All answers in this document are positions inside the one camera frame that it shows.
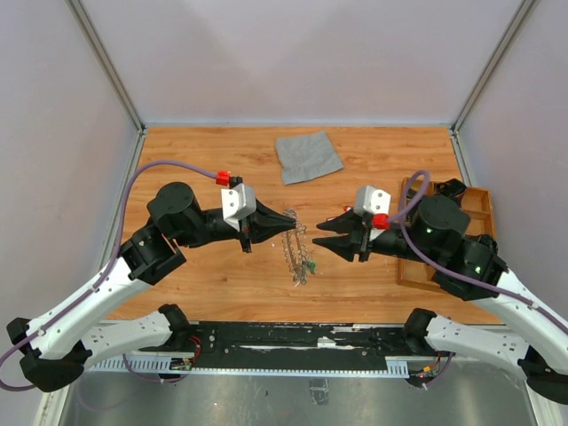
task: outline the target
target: green component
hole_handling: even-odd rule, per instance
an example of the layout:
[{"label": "green component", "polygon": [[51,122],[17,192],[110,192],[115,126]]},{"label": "green component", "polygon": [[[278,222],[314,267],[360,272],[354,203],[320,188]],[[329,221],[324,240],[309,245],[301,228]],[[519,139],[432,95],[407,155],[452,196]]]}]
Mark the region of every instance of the green component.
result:
[{"label": "green component", "polygon": [[316,274],[316,261],[315,260],[304,260],[305,269],[310,271],[311,275]]}]

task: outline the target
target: gray floor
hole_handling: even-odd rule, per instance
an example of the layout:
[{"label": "gray floor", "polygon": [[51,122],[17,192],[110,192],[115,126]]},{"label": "gray floor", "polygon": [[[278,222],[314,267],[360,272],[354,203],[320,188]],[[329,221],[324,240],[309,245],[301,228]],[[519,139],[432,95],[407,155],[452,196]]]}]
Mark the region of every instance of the gray floor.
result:
[{"label": "gray floor", "polygon": [[401,379],[192,375],[179,384],[143,383],[117,373],[92,373],[80,382],[93,413],[77,403],[76,386],[60,425],[533,426],[525,387],[495,367],[455,361],[428,391]]}]

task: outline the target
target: black joint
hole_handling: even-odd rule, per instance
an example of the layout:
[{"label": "black joint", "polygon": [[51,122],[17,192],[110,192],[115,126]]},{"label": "black joint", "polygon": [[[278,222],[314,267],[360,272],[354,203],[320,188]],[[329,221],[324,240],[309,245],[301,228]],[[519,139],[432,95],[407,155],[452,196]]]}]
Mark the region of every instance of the black joint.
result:
[{"label": "black joint", "polygon": [[416,308],[412,311],[402,328],[406,346],[416,355],[434,356],[438,352],[428,345],[425,337],[428,335],[428,325],[437,314],[426,309]]},{"label": "black joint", "polygon": [[550,368],[532,346],[518,365],[526,374],[526,384],[533,391],[557,404],[568,405],[568,375],[560,375]]},{"label": "black joint", "polygon": [[[17,344],[28,337],[28,322],[29,319],[16,318],[8,323],[6,331],[8,332],[12,344]],[[20,352],[24,355],[29,351],[31,351],[29,343],[20,348]]]},{"label": "black joint", "polygon": [[170,323],[171,336],[159,348],[152,348],[154,351],[177,351],[184,347],[189,340],[190,327],[189,321],[184,312],[176,304],[165,304],[158,309],[158,312],[166,317]]},{"label": "black joint", "polygon": [[458,179],[450,179],[446,182],[434,184],[434,193],[444,195],[459,207],[462,206],[463,195],[468,187]]},{"label": "black joint", "polygon": [[229,177],[229,188],[230,189],[233,189],[238,184],[242,184],[242,177],[240,177],[240,176]]},{"label": "black joint", "polygon": [[81,342],[62,359],[42,359],[39,350],[29,351],[20,360],[21,371],[31,383],[44,392],[57,391],[81,376],[85,360],[92,355]]},{"label": "black joint", "polygon": [[172,248],[154,225],[136,231],[119,251],[132,273],[131,280],[154,285],[185,263],[178,247]]}]

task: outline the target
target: metal frame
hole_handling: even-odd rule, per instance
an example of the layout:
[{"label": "metal frame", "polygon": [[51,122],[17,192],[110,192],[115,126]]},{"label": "metal frame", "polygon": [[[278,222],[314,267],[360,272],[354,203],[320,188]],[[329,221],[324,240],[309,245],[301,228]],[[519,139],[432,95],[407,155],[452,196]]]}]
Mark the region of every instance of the metal frame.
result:
[{"label": "metal frame", "polygon": [[[140,117],[134,103],[132,102],[128,92],[126,91],[124,84],[116,72],[113,62],[110,59],[107,50],[102,43],[99,34],[94,27],[89,13],[86,11],[82,0],[65,0],[69,6],[71,12],[75,16],[77,24],[83,31],[85,38],[87,39],[89,45],[91,46],[93,53],[95,54],[102,70],[105,72],[109,83],[113,87],[118,99],[122,102],[125,112],[129,116],[132,124],[138,130],[138,140],[132,153],[131,162],[127,173],[122,181],[122,188],[125,187],[127,180],[133,175],[136,167],[138,166],[138,161],[142,153],[142,147],[144,145],[147,126],[146,123]],[[454,153],[459,165],[461,176],[463,181],[467,185],[474,185],[475,180],[471,175],[471,168],[469,166],[468,158],[464,150],[462,149],[463,144],[460,141],[460,129],[463,127],[464,123],[467,121],[469,114],[475,107],[476,103],[482,96],[488,83],[497,69],[497,67],[502,62],[505,57],[509,47],[513,44],[516,36],[518,35],[522,26],[526,23],[531,13],[533,12],[535,6],[540,0],[522,0],[521,4],[518,6],[515,15],[511,19],[507,29],[505,30],[503,37],[495,47],[492,56],[488,60],[487,64],[481,76],[479,76],[476,84],[472,88],[467,100],[465,101],[460,113],[457,115],[454,123],[449,125],[449,137],[452,141],[452,146],[454,148]],[[252,125],[254,123],[235,123],[236,126]],[[326,122],[314,123],[317,124],[330,124]],[[164,123],[156,123],[155,125],[163,126]],[[283,122],[281,125],[292,125],[292,123]],[[108,238],[106,240],[106,245],[101,254],[100,265],[104,263],[105,259],[108,258],[112,251],[114,237],[117,232],[118,226],[118,214],[119,214],[119,200],[116,202],[115,208],[115,220],[113,224],[108,229]],[[535,394],[532,390],[528,389],[529,397],[532,403],[532,409],[535,413],[537,423],[539,426],[544,425],[562,425],[562,415],[558,406],[550,401],[540,397]],[[44,394],[41,400],[40,406],[38,407],[38,412],[34,421],[35,426],[47,426],[52,424],[58,424],[59,418],[62,414],[63,406],[67,398],[68,388],[63,390],[58,390],[50,394]]]},{"label": "metal frame", "polygon": [[534,10],[534,7],[538,4],[540,0],[523,0],[521,4],[518,6],[515,15],[511,19],[503,37],[495,47],[491,58],[485,65],[481,76],[477,80],[477,83],[471,90],[471,93],[468,96],[465,104],[463,105],[460,113],[458,114],[455,123],[452,125],[452,130],[459,132],[459,130],[463,127],[463,124],[467,120],[469,114],[471,113],[473,107],[476,105],[479,97],[483,93],[485,87],[491,80],[495,69],[499,66],[502,59],[505,57],[505,54],[509,50],[509,47],[513,44],[513,41],[517,37],[519,30],[521,27],[526,23],[528,17]]},{"label": "metal frame", "polygon": [[114,69],[113,62],[108,56],[105,46],[100,41],[99,34],[92,24],[91,18],[89,17],[89,14],[83,6],[83,2],[81,0],[65,1],[69,6],[69,9],[75,16],[77,24],[83,31],[87,42],[89,42],[89,45],[91,46],[93,53],[97,57],[101,68],[105,72],[110,85],[113,86],[114,92],[116,93],[116,96],[118,96],[118,99],[121,101],[126,114],[128,114],[130,120],[132,121],[132,124],[134,124],[134,127],[136,127],[138,131],[143,131],[146,126],[142,122],[138,111],[134,107],[134,103],[132,102],[128,95],[128,92],[124,88],[124,84],[122,83],[121,78]]}]

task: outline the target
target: white wall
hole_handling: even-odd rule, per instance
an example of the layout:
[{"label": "white wall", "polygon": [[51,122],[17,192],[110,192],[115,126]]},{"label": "white wall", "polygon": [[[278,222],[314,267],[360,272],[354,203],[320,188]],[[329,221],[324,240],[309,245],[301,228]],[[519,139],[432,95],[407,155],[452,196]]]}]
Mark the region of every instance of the white wall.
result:
[{"label": "white wall", "polygon": [[519,0],[83,0],[146,122],[453,122]]},{"label": "white wall", "polygon": [[501,254],[568,318],[568,3],[540,2],[461,131]]},{"label": "white wall", "polygon": [[[3,327],[95,272],[136,134],[65,2],[1,2],[0,58]],[[25,383],[18,358],[11,384]],[[31,424],[40,396],[0,390],[0,423]]]}]

